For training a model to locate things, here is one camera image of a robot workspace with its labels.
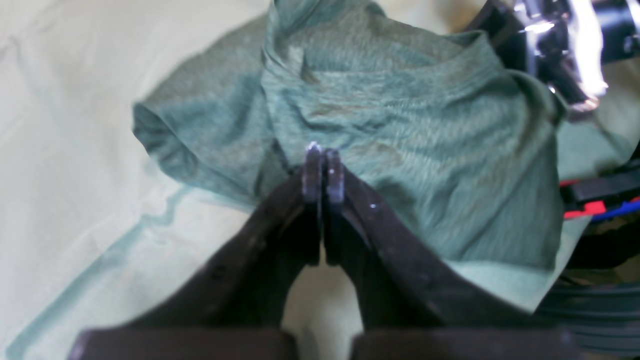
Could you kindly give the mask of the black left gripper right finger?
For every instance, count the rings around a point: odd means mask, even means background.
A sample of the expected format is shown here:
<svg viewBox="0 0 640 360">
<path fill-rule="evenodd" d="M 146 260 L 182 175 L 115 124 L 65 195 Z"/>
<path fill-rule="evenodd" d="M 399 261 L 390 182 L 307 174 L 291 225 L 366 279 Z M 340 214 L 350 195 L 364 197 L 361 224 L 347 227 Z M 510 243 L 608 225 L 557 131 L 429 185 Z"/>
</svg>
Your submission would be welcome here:
<svg viewBox="0 0 640 360">
<path fill-rule="evenodd" d="M 364 331 L 352 360 L 580 360 L 566 328 L 456 274 L 390 205 L 324 153 L 324 246 L 355 286 Z"/>
</svg>

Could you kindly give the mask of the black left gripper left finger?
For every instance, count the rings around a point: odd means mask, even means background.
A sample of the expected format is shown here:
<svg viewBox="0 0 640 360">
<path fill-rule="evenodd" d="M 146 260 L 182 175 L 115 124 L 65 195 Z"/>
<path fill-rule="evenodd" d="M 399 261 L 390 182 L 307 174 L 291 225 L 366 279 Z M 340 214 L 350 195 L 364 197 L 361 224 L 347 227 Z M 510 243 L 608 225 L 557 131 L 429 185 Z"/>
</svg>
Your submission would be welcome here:
<svg viewBox="0 0 640 360">
<path fill-rule="evenodd" d="M 121 326 L 82 332 L 71 360 L 297 360 L 279 328 L 290 286 L 320 259 L 323 150 L 167 300 Z"/>
</svg>

